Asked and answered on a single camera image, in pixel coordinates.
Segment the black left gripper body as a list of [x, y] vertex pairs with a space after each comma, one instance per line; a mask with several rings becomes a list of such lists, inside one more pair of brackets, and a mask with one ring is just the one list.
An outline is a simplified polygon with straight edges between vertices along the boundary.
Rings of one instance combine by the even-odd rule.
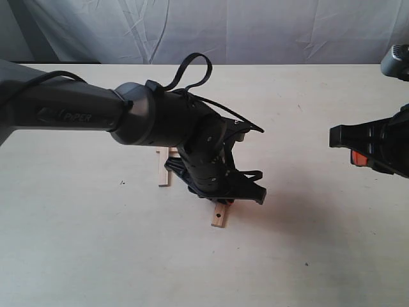
[[232, 149], [246, 133], [262, 131], [253, 124], [207, 115], [198, 121], [193, 135], [176, 148], [179, 157], [168, 158], [165, 167], [188, 186], [199, 198], [252, 200], [262, 204], [266, 189], [256, 183], [263, 177], [259, 170], [240, 171], [236, 168]]

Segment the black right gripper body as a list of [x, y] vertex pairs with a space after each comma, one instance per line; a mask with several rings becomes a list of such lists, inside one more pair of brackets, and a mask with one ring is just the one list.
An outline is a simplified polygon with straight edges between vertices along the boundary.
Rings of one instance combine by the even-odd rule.
[[329, 147], [365, 155], [368, 165], [358, 167], [408, 178], [408, 105], [390, 118], [332, 127]]

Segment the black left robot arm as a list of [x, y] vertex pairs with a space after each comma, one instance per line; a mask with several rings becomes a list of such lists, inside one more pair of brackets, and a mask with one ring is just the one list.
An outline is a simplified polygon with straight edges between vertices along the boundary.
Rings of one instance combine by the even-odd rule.
[[200, 198], [224, 204], [263, 203], [266, 189], [258, 170], [239, 171], [232, 149], [258, 126], [220, 104], [177, 88], [125, 83], [114, 90], [88, 84], [77, 75], [44, 72], [1, 62], [1, 139], [14, 131], [100, 130], [123, 145], [174, 147], [164, 166]]

